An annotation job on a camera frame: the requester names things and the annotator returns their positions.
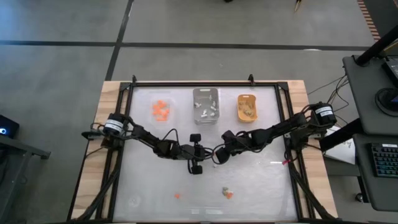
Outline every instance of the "orange object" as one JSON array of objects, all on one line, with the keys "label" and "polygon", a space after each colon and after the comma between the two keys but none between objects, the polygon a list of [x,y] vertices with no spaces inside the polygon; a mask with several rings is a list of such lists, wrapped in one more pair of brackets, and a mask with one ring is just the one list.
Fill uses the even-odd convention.
[{"label": "orange object", "polygon": [[167,121],[167,118],[170,113],[170,108],[168,108],[168,104],[163,100],[157,100],[156,104],[153,106],[153,112],[156,121]]},{"label": "orange object", "polygon": [[228,193],[226,194],[226,198],[227,198],[227,199],[231,199],[233,195],[234,195],[234,193],[228,192]]},{"label": "orange object", "polygon": [[240,122],[250,123],[257,119],[256,97],[251,94],[238,96],[238,117]]},{"label": "orange object", "polygon": [[154,110],[154,112],[152,114],[153,115],[161,115],[162,112],[161,112],[161,110]]},{"label": "orange object", "polygon": [[163,117],[163,118],[162,117],[157,117],[156,120],[157,121],[167,121],[167,118],[165,118],[165,117]]},{"label": "orange object", "polygon": [[165,106],[167,106],[167,103],[165,103],[163,100],[158,100],[157,104],[159,105],[160,108],[164,108]]}]

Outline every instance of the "black clamp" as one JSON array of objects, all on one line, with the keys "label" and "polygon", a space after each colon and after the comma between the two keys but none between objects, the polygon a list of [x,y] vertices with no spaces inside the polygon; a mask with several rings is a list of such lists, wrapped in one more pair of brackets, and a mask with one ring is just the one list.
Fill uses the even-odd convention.
[{"label": "black clamp", "polygon": [[131,82],[132,87],[137,86],[137,77],[135,75],[132,75],[132,82]]},{"label": "black clamp", "polygon": [[[199,142],[201,141],[201,135],[191,134],[189,141],[194,142],[193,147],[195,148],[194,152],[195,157],[204,157],[205,151],[203,150],[203,146],[199,145]],[[190,174],[197,175],[203,173],[203,168],[202,166],[198,165],[198,161],[203,161],[203,159],[198,160],[196,158],[192,158],[190,161],[188,160],[188,171]]]},{"label": "black clamp", "polygon": [[255,86],[255,85],[256,85],[256,83],[254,82],[253,74],[250,74],[250,75],[249,75],[248,80],[250,81],[250,85],[251,85],[251,86]]}]

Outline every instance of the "black stand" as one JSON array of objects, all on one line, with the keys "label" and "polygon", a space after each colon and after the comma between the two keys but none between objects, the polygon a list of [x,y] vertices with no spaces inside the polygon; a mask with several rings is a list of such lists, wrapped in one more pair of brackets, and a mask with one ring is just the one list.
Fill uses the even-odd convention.
[{"label": "black stand", "polygon": [[51,152],[43,151],[21,143],[18,140],[0,136],[0,151],[4,153],[4,175],[0,176],[0,223],[4,223],[17,195],[18,186],[24,176],[29,159],[40,156],[48,159]]}]

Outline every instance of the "small orange piece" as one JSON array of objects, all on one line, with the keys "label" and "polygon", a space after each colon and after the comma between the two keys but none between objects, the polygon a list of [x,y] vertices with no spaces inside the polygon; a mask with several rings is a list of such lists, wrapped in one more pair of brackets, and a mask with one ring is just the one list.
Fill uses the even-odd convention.
[{"label": "small orange piece", "polygon": [[154,110],[154,112],[152,114],[153,115],[161,115],[162,112],[160,110]]},{"label": "small orange piece", "polygon": [[231,199],[233,195],[234,195],[234,193],[228,192],[228,193],[226,194],[226,198],[227,198],[227,199]]},{"label": "small orange piece", "polygon": [[169,114],[169,109],[163,110],[162,115],[167,116]]},{"label": "small orange piece", "polygon": [[167,118],[157,117],[156,120],[157,121],[167,121]]},{"label": "small orange piece", "polygon": [[160,108],[164,108],[165,106],[167,106],[167,104],[163,101],[163,100],[158,100],[157,104]]}]

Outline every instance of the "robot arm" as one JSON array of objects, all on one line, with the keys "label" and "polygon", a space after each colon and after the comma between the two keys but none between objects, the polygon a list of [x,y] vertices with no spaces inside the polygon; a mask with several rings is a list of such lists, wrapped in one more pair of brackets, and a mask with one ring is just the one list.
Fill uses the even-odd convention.
[{"label": "robot arm", "polygon": [[[311,116],[307,121],[305,113],[309,110]],[[224,164],[230,156],[245,151],[261,152],[273,139],[287,133],[290,133],[290,148],[301,150],[308,143],[309,136],[315,133],[325,134],[326,130],[335,123],[336,118],[331,105],[319,102],[306,106],[300,113],[268,129],[240,131],[236,135],[227,131],[222,135],[224,147],[217,150],[215,154],[220,164]]]},{"label": "robot arm", "polygon": [[[176,132],[176,141],[165,139],[171,131]],[[84,132],[81,135],[89,140],[93,139],[93,136],[104,136],[101,147],[108,149],[117,148],[121,146],[123,141],[134,139],[150,147],[154,154],[161,158],[187,160],[188,171],[191,174],[201,174],[202,168],[198,166],[198,162],[210,158],[212,152],[198,143],[201,140],[200,134],[191,134],[190,141],[194,142],[191,146],[189,144],[180,145],[176,129],[172,129],[170,132],[163,139],[159,139],[146,131],[141,125],[136,124],[132,118],[122,114],[110,114],[105,125],[100,124],[97,129],[92,128],[91,131]]]}]

